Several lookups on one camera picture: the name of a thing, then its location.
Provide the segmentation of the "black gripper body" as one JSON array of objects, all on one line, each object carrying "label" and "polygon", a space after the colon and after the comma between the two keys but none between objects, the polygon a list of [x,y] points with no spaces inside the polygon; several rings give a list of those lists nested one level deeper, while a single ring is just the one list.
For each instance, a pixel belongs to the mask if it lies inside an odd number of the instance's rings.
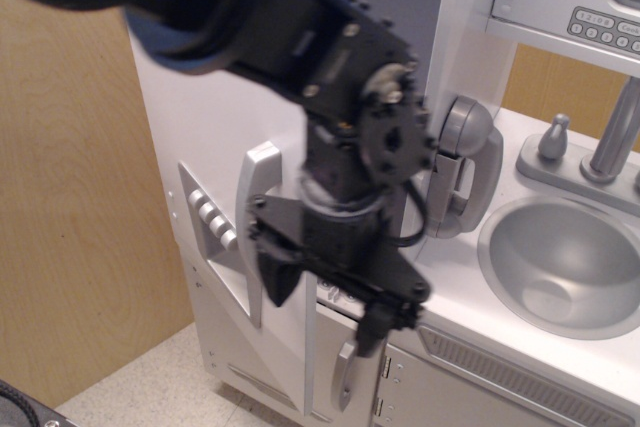
[{"label": "black gripper body", "polygon": [[407,236],[390,232],[388,196],[331,205],[302,196],[297,200],[256,195],[249,201],[249,237],[260,247],[298,250],[303,273],[344,290],[364,303],[382,303],[395,315],[391,330],[414,328],[429,283],[401,251],[423,239],[420,226]]}]

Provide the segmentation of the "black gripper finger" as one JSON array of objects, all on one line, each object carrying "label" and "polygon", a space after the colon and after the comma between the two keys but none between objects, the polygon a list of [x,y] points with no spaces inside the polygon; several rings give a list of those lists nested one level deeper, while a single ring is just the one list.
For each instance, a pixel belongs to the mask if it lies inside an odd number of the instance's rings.
[{"label": "black gripper finger", "polygon": [[367,304],[356,332],[356,355],[371,357],[394,326],[395,315],[389,306],[382,303]]},{"label": "black gripper finger", "polygon": [[267,295],[276,307],[281,307],[299,283],[303,272],[302,256],[298,250],[260,247],[257,259]]}]

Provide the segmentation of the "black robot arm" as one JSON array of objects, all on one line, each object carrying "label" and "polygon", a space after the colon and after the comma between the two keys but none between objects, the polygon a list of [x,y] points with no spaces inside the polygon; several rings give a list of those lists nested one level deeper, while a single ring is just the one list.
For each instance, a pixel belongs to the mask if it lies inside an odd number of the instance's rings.
[{"label": "black robot arm", "polygon": [[158,64],[189,74],[226,70],[299,105],[306,157],[295,200],[253,194],[248,235],[271,301],[304,272],[360,300],[355,352],[416,325],[430,287],[401,254],[422,231],[393,232],[405,193],[426,217],[413,177],[437,142],[414,89],[416,60],[389,23],[357,0],[33,0],[70,11],[120,7]]}]

